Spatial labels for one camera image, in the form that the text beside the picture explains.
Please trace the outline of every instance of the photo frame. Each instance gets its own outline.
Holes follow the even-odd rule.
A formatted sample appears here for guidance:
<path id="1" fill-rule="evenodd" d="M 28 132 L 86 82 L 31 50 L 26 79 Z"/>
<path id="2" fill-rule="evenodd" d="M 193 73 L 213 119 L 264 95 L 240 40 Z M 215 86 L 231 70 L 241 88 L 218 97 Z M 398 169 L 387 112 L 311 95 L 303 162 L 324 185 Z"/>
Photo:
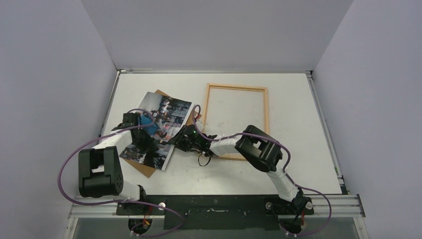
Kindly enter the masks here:
<path id="1" fill-rule="evenodd" d="M 217 102 L 215 102 L 215 100 L 212 99 L 211 96 L 211 91 L 212 90 L 226 90 L 224 92 L 221 92 L 219 94 L 216 94 L 217 96 L 219 95 L 221 98 L 223 98 L 223 100 L 218 100 Z M 228 95 L 235 95 L 233 96 L 235 99 L 231 100 L 230 97 L 228 97 Z M 209 104 L 218 104 L 218 106 L 209 106 Z M 267 134 L 270 134 L 270 123 L 269 123 L 269 106 L 268 106 L 268 89 L 266 87 L 258 87 L 258 86 L 242 86 L 242 85 L 230 85 L 230 84 L 218 84 L 218 83 L 208 83 L 207 84 L 207 89 L 206 89 L 206 94 L 205 94 L 205 101 L 204 101 L 204 106 L 203 106 L 204 110 L 203 110 L 203 124 L 204 124 L 204 132 L 207 134 L 232 134 L 232 133 L 236 133 L 239 131 L 244 130 L 247 125 L 249 124 L 256 124 L 258 123 L 259 128 L 261 128 L 264 132 L 266 132 Z M 235 112 L 235 111 L 242 111 L 245 112 L 245 115 L 242 116 L 241 114 L 239 114 L 239 112 Z M 216 119 L 211 120 L 211 116 L 210 114 L 215 114 L 215 115 L 219 115 L 219 114 L 225 114 L 224 117 L 226 117 L 227 119 L 223 119 L 221 118 L 221 116 L 217 116 Z M 244 117 L 249 117 L 252 116 L 254 119 L 245 119 L 243 120 Z M 246 124 L 237 124 L 237 123 L 233 123 L 234 122 L 245 122 Z M 231 122 L 231 126 L 230 128 L 224 128 L 224 124 L 225 125 L 229 125 Z M 219 128 L 224 128 L 227 131 L 232 130 L 232 128 L 236 128 L 237 131 L 233 132 L 219 132 Z M 221 159 L 229 159 L 229 160 L 245 160 L 245 158 L 240 155 L 240 154 L 224 154 L 219 156 L 219 158 Z"/>

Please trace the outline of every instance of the wire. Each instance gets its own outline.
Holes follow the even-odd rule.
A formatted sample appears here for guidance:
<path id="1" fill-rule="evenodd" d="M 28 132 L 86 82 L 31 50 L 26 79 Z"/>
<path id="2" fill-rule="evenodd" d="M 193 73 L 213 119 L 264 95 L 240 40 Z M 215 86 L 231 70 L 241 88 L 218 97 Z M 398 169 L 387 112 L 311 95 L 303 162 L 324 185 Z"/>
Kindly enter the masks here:
<path id="1" fill-rule="evenodd" d="M 196 108 L 199 108 L 198 109 L 198 114 L 200 114 L 201 113 L 201 106 L 200 105 L 195 105 L 194 106 L 194 108 L 193 108 L 193 111 L 195 111 L 195 109 Z M 266 141 L 269 141 L 269 142 L 272 142 L 272 143 L 274 143 L 274 144 L 276 144 L 277 146 L 279 146 L 280 148 L 282 148 L 282 149 L 284 149 L 286 152 L 287 152 L 287 160 L 286 160 L 286 164 L 283 166 L 283 173 L 285 173 L 286 174 L 286 176 L 287 176 L 287 178 L 296 186 L 296 187 L 298 187 L 298 188 L 302 188 L 302 189 L 305 189 L 305 190 L 308 190 L 308 191 L 312 191 L 312 192 L 315 192 L 315 193 L 317 193 L 317 194 L 319 194 L 319 195 L 321 195 L 322 197 L 324 197 L 325 198 L 325 200 L 327 201 L 327 203 L 328 203 L 328 208 L 329 208 L 329 213 L 328 213 L 328 218 L 327 218 L 327 220 L 325 221 L 325 223 L 321 226 L 321 227 L 319 227 L 319 228 L 317 228 L 317 229 L 315 229 L 315 230 L 313 230 L 313 231 L 311 231 L 311 232 L 308 232 L 308 233 L 300 233 L 300 234 L 298 234 L 297 236 L 307 236 L 307 235 L 310 235 L 310 234 L 313 234 L 313 233 L 316 233 L 316 232 L 318 232 L 318 231 L 320 231 L 320 230 L 322 230 L 325 226 L 327 226 L 327 224 L 328 224 L 328 222 L 329 222 L 329 220 L 331 219 L 331 214 L 332 214 L 332 208 L 331 208 L 331 203 L 330 203 L 330 201 L 329 201 L 329 199 L 327 198 L 327 196 L 325 195 L 325 194 L 323 194 L 322 192 L 320 192 L 320 191 L 317 191 L 317 190 L 315 190 L 315 189 L 311 189 L 311 188 L 306 188 L 306 187 L 302 187 L 302 186 L 300 186 L 299 184 L 297 184 L 297 183 L 295 183 L 294 181 L 293 181 L 293 179 L 290 177 L 290 175 L 286 172 L 286 167 L 287 167 L 287 165 L 290 163 L 290 158 L 291 158 L 291 154 L 290 154 L 290 151 L 286 148 L 286 147 L 284 147 L 284 145 L 282 145 L 279 141 L 277 141 L 277 140 L 275 140 L 275 139 L 272 139 L 272 138 L 268 138 L 268 137 L 264 137 L 264 136 L 260 136 L 260 135 L 256 135 L 256 134 L 252 134 L 252 133 L 245 133 L 245 132 L 239 132 L 239 133 L 235 133 L 235 134 L 233 134 L 233 135 L 229 135 L 229 136 L 225 136 L 225 137 L 222 137 L 222 138 L 219 138 L 219 139 L 212 139 L 212 138 L 208 138 L 208 137 L 206 137 L 200 130 L 199 130 L 199 128 L 198 128 L 198 126 L 197 126 L 197 119 L 195 118 L 195 116 L 194 116 L 194 114 L 192 114 L 192 120 L 193 120 L 193 122 L 194 122 L 194 126 L 195 126 L 195 129 L 197 130 L 197 132 L 200 134 L 200 136 L 202 136 L 204 139 L 206 139 L 206 140 L 209 140 L 209 141 L 212 141 L 212 142 L 216 142 L 216 141 L 220 141 L 220 140 L 224 140 L 224 139 L 227 139 L 227 138 L 232 138 L 232 137 L 236 137 L 236 136 L 238 136 L 238 135 L 245 135 L 245 136 L 250 136 L 250 137 L 255 137 L 255 138 L 259 138 L 259 139 L 263 139 L 263 140 L 266 140 Z"/>
<path id="2" fill-rule="evenodd" d="M 149 207 L 148 212 L 144 215 L 144 220 L 142 221 L 142 224 L 145 226 L 146 223 L 146 216 L 149 215 L 152 212 L 152 207 Z"/>
<path id="3" fill-rule="evenodd" d="M 138 223 L 138 224 L 136 224 L 136 225 L 134 225 L 131 229 L 130 229 L 130 233 L 132 233 L 133 231 L 135 231 L 135 229 L 138 227 L 138 226 L 140 226 L 140 225 L 144 225 L 145 223 L 144 223 L 144 221 L 142 221 L 141 223 Z"/>
<path id="4" fill-rule="evenodd" d="M 201 165 L 201 164 L 199 163 L 199 157 L 200 157 L 201 155 L 202 155 L 202 154 L 198 155 L 198 164 L 199 164 L 199 166 L 201 166 L 201 167 L 205 167 L 205 166 L 207 166 L 207 165 L 211 162 L 211 156 L 209 157 L 208 162 L 207 162 L 205 165 Z"/>
<path id="5" fill-rule="evenodd" d="M 152 204 L 152 203 L 147 203 L 147 202 L 140 202 L 140 201 L 132 201 L 132 200 L 110 200 L 110 201 L 105 201 L 105 202 L 97 202 L 97 203 L 85 203 L 85 202 L 80 202 L 80 201 L 77 201 L 77 200 L 75 200 L 75 199 L 73 199 L 73 198 L 71 198 L 69 195 L 67 195 L 66 194 L 66 192 L 64 191 L 64 189 L 63 189 L 63 185 L 62 185 L 62 174 L 63 174 L 63 170 L 64 170 L 64 168 L 65 168 L 65 166 L 66 166 L 66 164 L 70 161 L 70 159 L 72 159 L 72 157 L 77 153 L 77 152 L 79 152 L 81 149 L 83 149 L 83 148 L 85 148 L 86 146 L 88 146 L 88 145 L 90 145 L 90 144 L 92 144 L 92 143 L 94 143 L 94 142 L 97 142 L 98 140 L 101 140 L 101 139 L 105 139 L 105 138 L 108 138 L 108 137 L 111 137 L 111 136 L 113 136 L 113 135 L 115 135 L 115 134 L 119 134 L 119 133 L 122 133 L 122 132 L 124 132 L 124 131 L 127 131 L 127 130 L 131 130 L 131 129 L 135 129 L 135 128 L 144 128 L 144 127 L 149 127 L 149 126 L 152 126 L 153 124 L 154 124 L 154 120 L 155 120 L 155 118 L 152 116 L 152 114 L 150 113 L 150 112 L 148 112 L 148 111 L 145 111 L 145 110 L 142 110 L 142 109 L 132 109 L 132 110 L 129 110 L 128 111 L 128 113 L 129 112 L 132 112 L 132 111 L 142 111 L 142 112 L 145 112 L 145 113 L 147 113 L 147 114 L 149 114 L 151 117 L 152 117 L 152 123 L 150 123 L 150 124 L 146 124 L 146 125 L 137 125 L 137 126 L 132 126 L 132 127 L 128 127 L 128 128 L 124 128 L 124 129 L 121 129 L 121 130 L 119 130 L 119 131 L 117 131 L 117 132 L 115 132 L 115 133 L 112 133 L 112 134 L 109 134 L 109 135 L 105 135 L 105 136 L 102 136 L 102 137 L 99 137 L 99 138 L 96 138 L 96 139 L 93 139 L 93 140 L 91 140 L 91 141 L 88 141 L 88 142 L 86 142 L 86 143 L 84 143 L 82 146 L 80 146 L 79 148 L 77 148 L 77 149 L 75 149 L 67 158 L 66 158 L 66 160 L 63 162 L 63 164 L 62 164 L 62 166 L 60 167 L 60 170 L 59 170 L 59 175 L 57 176 L 57 186 L 59 187 L 59 191 L 60 191 L 60 193 L 63 195 L 63 197 L 64 198 L 66 198 L 68 201 L 70 201 L 70 202 L 72 202 L 72 203 L 74 203 L 74 204 L 78 204 L 78 205 L 83 205 L 83 206 L 97 206 L 97 205 L 103 205 L 103 204 L 108 204 L 108 203 L 134 203 L 134 204 L 142 204 L 142 205 L 147 205 L 147 206 L 151 206 L 151 207 L 156 207 L 156 208 L 161 208 L 161 209 L 164 209 L 164 210 L 166 210 L 166 211 L 168 211 L 168 212 L 171 212 L 171 213 L 173 213 L 173 214 L 175 214 L 177 217 L 179 217 L 180 219 L 181 219 L 181 223 L 179 224 L 179 225 L 177 225 L 177 226 L 175 226 L 174 228 L 172 228 L 172 229 L 170 229 L 170 230 L 168 230 L 168 231 L 165 231 L 165 232 L 163 232 L 163 233 L 158 233 L 158 234 L 154 234 L 154 235 L 140 235 L 141 237 L 145 237 L 145 238 L 151 238 L 151 237 L 158 237 L 158 236 L 161 236 L 161 235 L 164 235 L 164 234 L 167 234 L 167 233 L 169 233 L 169 232 L 172 232 L 172 231 L 174 231 L 174 230 L 176 230 L 176 229 L 178 229 L 179 227 L 181 227 L 182 225 L 183 225 L 183 222 L 184 222 L 184 219 L 183 219 L 183 217 L 182 217 L 182 215 L 180 215 L 178 212 L 176 212 L 176 211 L 174 211 L 174 210 L 172 210 L 172 209 L 170 209 L 170 208 L 166 208 L 166 207 L 161 207 L 161 206 L 159 206 L 159 205 L 156 205 L 156 204 Z"/>
<path id="6" fill-rule="evenodd" d="M 191 150 L 189 150 L 189 152 L 192 152 L 192 153 L 196 153 L 196 154 L 202 155 L 202 151 L 199 151 L 199 150 L 194 150 L 194 149 L 191 149 Z"/>
<path id="7" fill-rule="evenodd" d="M 277 222 L 279 222 L 279 219 L 278 219 L 278 217 L 277 217 L 277 215 L 276 215 L 276 212 L 274 211 L 274 207 L 271 207 L 271 212 L 273 213 L 274 219 L 275 219 Z"/>
<path id="8" fill-rule="evenodd" d="M 201 106 L 199 106 L 199 111 L 197 117 L 195 118 L 196 120 L 198 120 L 201 117 Z"/>

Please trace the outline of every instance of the white tabletop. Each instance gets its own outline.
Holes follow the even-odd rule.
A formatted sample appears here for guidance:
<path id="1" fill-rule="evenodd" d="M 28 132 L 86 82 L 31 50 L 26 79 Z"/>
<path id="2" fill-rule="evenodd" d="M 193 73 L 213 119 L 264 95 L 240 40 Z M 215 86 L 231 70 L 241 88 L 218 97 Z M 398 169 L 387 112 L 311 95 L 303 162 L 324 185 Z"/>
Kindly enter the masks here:
<path id="1" fill-rule="evenodd" d="M 123 113 L 136 108 L 149 91 L 159 89 L 171 97 L 202 105 L 207 83 L 268 87 L 270 135 L 292 153 L 290 176 L 304 187 L 341 194 L 305 74 L 122 74 L 104 133 L 110 133 L 121 122 Z M 245 127 L 251 124 L 248 119 L 239 123 Z M 124 179 L 142 185 L 148 195 L 277 193 L 266 173 L 246 161 L 212 159 L 208 166 L 199 167 L 195 154 L 175 149 L 166 171 L 157 170 L 150 178 L 124 160 L 120 162 Z"/>

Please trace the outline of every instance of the white wall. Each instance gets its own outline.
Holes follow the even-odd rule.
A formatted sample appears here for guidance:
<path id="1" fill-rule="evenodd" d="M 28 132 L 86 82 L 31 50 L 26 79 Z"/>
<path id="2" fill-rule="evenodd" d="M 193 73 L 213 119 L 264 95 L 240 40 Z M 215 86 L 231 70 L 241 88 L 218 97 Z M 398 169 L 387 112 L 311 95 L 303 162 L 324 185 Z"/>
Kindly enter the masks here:
<path id="1" fill-rule="evenodd" d="M 61 238 L 71 204 L 57 173 L 99 134 L 115 75 L 80 1 L 0 2 L 1 238 Z"/>
<path id="2" fill-rule="evenodd" d="M 118 69 L 311 70 L 352 0 L 83 0 Z"/>
<path id="3" fill-rule="evenodd" d="M 314 71 L 371 238 L 421 238 L 422 1 L 355 0 Z"/>

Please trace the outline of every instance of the printed photo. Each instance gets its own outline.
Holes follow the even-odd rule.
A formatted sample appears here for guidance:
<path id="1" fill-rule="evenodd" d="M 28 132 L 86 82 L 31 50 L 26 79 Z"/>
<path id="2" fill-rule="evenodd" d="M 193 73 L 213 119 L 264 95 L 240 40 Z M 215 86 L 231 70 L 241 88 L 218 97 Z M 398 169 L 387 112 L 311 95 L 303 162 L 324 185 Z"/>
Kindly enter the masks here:
<path id="1" fill-rule="evenodd" d="M 191 102 L 152 92 L 148 92 L 139 105 L 139 109 L 151 112 L 155 118 L 154 125 L 147 129 L 148 134 L 165 142 L 174 137 L 182 125 L 186 124 L 192 107 Z M 152 122 L 152 119 L 147 113 L 144 113 L 141 121 L 142 124 L 148 124 Z"/>
<path id="2" fill-rule="evenodd" d="M 141 113 L 141 123 L 154 123 L 144 130 L 156 139 L 158 150 L 141 154 L 139 149 L 131 144 L 124 149 L 120 157 L 164 171 L 174 149 L 168 141 L 179 132 L 182 125 L 186 124 L 193 104 L 148 92 L 138 108 L 152 113 L 153 117 L 147 113 Z"/>

